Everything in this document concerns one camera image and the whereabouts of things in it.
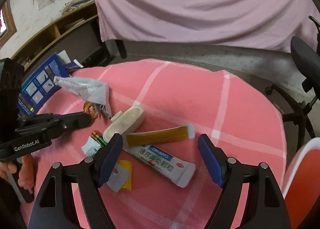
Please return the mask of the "left hand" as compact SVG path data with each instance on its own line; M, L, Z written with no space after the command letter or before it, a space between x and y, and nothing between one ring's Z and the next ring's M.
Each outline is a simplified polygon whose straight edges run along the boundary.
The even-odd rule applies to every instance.
M15 174L17 166L12 162L0 163L1 178L9 182L8 174ZM18 184L26 190L32 189L35 185L34 162L31 154L22 156L22 167L18 173Z

